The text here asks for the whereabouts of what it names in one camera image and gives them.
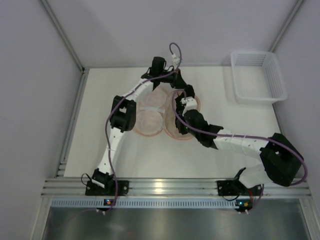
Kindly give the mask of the peach floral mesh laundry bag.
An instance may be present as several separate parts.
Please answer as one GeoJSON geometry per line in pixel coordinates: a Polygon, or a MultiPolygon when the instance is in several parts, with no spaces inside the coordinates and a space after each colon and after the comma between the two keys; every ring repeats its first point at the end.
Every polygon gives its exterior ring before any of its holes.
{"type": "Polygon", "coordinates": [[[153,137],[165,131],[171,138],[184,141],[193,138],[191,134],[181,134],[175,125],[172,108],[172,92],[158,86],[138,103],[133,130],[145,137],[153,137]]]}

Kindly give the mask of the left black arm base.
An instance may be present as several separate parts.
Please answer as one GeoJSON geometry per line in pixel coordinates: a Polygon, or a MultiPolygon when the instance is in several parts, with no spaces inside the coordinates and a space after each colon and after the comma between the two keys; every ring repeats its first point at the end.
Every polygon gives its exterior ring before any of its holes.
{"type": "Polygon", "coordinates": [[[88,181],[86,184],[85,195],[86,196],[125,196],[129,192],[129,181],[127,180],[118,180],[118,188],[116,190],[115,181],[111,181],[111,187],[102,187],[92,181],[88,181]]]}

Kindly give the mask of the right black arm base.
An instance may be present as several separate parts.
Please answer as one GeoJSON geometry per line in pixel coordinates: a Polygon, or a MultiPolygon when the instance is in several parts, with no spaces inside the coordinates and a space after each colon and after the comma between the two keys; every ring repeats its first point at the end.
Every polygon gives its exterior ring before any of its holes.
{"type": "Polygon", "coordinates": [[[221,197],[230,197],[230,196],[259,196],[262,192],[262,187],[256,185],[252,188],[245,187],[239,180],[218,180],[217,191],[218,195],[221,197]]]}

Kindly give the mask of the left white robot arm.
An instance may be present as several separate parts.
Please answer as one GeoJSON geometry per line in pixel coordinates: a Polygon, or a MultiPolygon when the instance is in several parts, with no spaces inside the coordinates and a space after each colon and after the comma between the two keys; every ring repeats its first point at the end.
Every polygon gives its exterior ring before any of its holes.
{"type": "Polygon", "coordinates": [[[123,140],[127,132],[131,131],[136,124],[137,101],[146,94],[153,92],[160,83],[169,83],[171,88],[180,90],[183,96],[178,103],[177,111],[180,113],[184,109],[182,101],[193,99],[195,92],[190,84],[187,84],[179,70],[182,59],[174,53],[172,56],[172,69],[165,69],[166,60],[156,56],[152,60],[151,67],[144,73],[138,83],[126,94],[116,95],[113,98],[111,112],[107,117],[105,128],[110,126],[111,137],[106,133],[107,146],[102,160],[94,170],[91,182],[102,189],[110,189],[118,186],[113,161],[118,158],[123,140]]]}

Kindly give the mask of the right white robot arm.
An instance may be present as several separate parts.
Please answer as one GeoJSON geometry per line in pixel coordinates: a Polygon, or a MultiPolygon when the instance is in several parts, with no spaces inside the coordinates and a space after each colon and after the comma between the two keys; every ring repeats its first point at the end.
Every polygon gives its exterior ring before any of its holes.
{"type": "Polygon", "coordinates": [[[305,180],[294,180],[299,169],[306,165],[302,155],[284,135],[241,135],[222,126],[208,124],[197,109],[197,101],[191,96],[173,97],[171,104],[176,128],[182,135],[191,134],[206,148],[233,151],[259,161],[255,166],[244,167],[238,171],[235,180],[244,187],[249,189],[271,182],[289,187],[299,185],[305,180]]]}

